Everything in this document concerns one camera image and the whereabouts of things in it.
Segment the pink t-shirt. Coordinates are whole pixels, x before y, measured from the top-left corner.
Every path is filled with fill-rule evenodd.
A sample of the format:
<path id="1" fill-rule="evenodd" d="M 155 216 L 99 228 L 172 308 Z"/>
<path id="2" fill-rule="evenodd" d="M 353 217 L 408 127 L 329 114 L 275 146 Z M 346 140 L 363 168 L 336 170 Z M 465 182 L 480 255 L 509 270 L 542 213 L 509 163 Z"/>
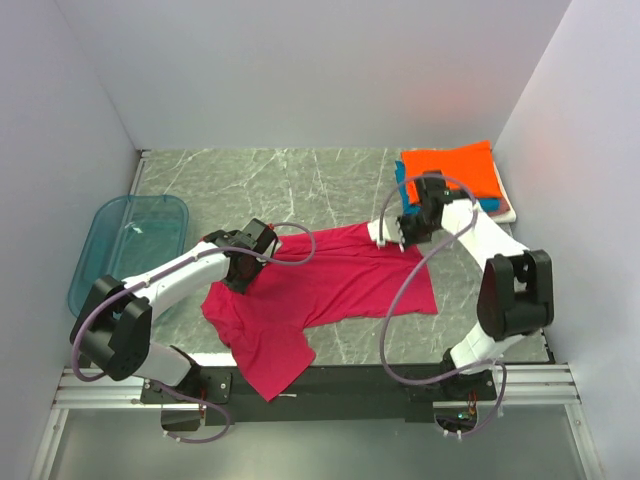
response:
<path id="1" fill-rule="evenodd" d="M 379 249 L 366 224 L 283 237 L 276 263 L 245 294 L 211 285 L 201 310 L 249 384 L 267 401 L 315 358 L 304 331 L 347 318 L 382 318 L 410 273 L 415 279 L 395 311 L 435 314 L 431 277 L 412 246 Z"/>

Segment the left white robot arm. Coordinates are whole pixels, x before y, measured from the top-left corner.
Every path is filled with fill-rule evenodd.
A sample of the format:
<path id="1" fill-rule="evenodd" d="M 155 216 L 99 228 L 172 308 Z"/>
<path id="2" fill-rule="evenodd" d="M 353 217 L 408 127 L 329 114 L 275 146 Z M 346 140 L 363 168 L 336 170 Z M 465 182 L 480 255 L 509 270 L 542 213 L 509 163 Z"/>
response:
<path id="1" fill-rule="evenodd" d="M 164 385 L 176 401 L 206 396 L 201 367 L 176 347 L 151 341 L 154 322 L 196 290 L 221 282 L 243 293 L 276 250 L 274 228 L 257 219 L 218 230 L 148 272 L 94 282 L 70 334 L 72 370 L 84 382 L 135 376 Z"/>

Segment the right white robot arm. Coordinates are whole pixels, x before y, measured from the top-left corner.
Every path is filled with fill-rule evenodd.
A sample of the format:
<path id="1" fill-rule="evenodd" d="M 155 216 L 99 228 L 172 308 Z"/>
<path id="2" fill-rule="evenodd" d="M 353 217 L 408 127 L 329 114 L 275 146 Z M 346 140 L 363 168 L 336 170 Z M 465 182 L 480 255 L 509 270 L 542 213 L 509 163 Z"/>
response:
<path id="1" fill-rule="evenodd" d="M 552 323 L 552 261 L 545 251 L 531 250 L 509 236 L 467 187 L 449 188 L 452 178 L 430 171 L 407 180 L 415 185 L 420 211 L 398 218 L 404 244 L 428 241 L 433 232 L 444 230 L 482 271 L 474 326 L 446 352 L 437 376 L 404 381 L 438 385 L 447 397 L 460 399 L 473 388 L 474 374 L 496 365 L 511 346 Z"/>

